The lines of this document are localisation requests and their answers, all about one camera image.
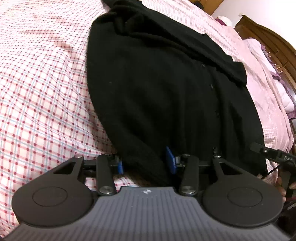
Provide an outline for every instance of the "black sweater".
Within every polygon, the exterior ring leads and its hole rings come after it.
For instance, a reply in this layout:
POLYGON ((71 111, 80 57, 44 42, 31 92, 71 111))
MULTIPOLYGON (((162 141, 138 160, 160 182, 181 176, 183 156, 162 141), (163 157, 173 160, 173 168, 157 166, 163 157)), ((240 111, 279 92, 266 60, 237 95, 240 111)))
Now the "black sweater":
POLYGON ((170 185, 166 146, 207 161, 216 147, 235 165, 265 174, 265 159, 249 149, 264 139, 243 64, 140 1, 111 5, 91 26, 87 81, 124 163, 170 185))

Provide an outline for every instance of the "ribbed gray surface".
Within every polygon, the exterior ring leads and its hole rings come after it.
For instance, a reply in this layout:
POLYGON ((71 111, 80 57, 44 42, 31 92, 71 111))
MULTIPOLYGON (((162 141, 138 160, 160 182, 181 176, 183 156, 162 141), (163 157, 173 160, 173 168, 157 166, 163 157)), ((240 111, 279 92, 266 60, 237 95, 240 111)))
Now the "ribbed gray surface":
POLYGON ((112 197, 102 197, 92 211, 77 222, 37 229, 20 225, 6 241, 286 241, 273 225, 237 229, 209 217, 191 197, 173 188, 123 187, 112 197))

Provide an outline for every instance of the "pink plaid bedsheet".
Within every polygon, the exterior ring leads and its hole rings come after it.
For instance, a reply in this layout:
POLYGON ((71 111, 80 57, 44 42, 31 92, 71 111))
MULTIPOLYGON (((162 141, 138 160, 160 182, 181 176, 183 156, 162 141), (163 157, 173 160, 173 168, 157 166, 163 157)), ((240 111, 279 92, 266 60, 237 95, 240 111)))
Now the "pink plaid bedsheet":
MULTIPOLYGON (((291 147, 292 133, 278 93, 233 29, 187 0, 143 4, 208 34, 235 61, 243 62, 265 144, 291 147)), ((91 24, 107 11, 100 0, 0 0, 1 236, 18 225, 11 199, 21 185, 75 154, 89 159, 115 152, 91 104, 85 70, 91 24)), ((148 185, 129 175, 115 177, 115 183, 117 188, 148 185)), ((93 179, 87 184, 95 188, 93 179)))

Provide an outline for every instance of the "wooden dresser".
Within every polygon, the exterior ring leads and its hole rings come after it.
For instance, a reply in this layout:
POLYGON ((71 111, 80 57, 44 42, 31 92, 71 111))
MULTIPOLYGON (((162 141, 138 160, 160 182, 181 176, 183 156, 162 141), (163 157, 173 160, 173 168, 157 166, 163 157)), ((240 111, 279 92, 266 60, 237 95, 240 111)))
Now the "wooden dresser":
POLYGON ((204 6, 204 11, 212 15, 213 12, 219 7, 219 5, 223 2, 223 0, 189 0, 194 3, 196 1, 200 2, 204 6))

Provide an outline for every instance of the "blue plastic tab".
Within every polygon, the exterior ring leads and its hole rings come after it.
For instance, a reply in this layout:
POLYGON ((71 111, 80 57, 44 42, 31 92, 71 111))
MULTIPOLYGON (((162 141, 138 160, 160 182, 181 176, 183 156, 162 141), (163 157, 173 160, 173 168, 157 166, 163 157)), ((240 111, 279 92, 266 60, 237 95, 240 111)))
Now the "blue plastic tab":
POLYGON ((167 161, 167 165, 169 167, 170 172, 172 174, 176 174, 177 172, 176 158, 168 147, 165 148, 165 156, 166 156, 166 161, 167 161))
POLYGON ((122 175, 123 174, 123 165, 122 161, 118 163, 118 174, 122 175))

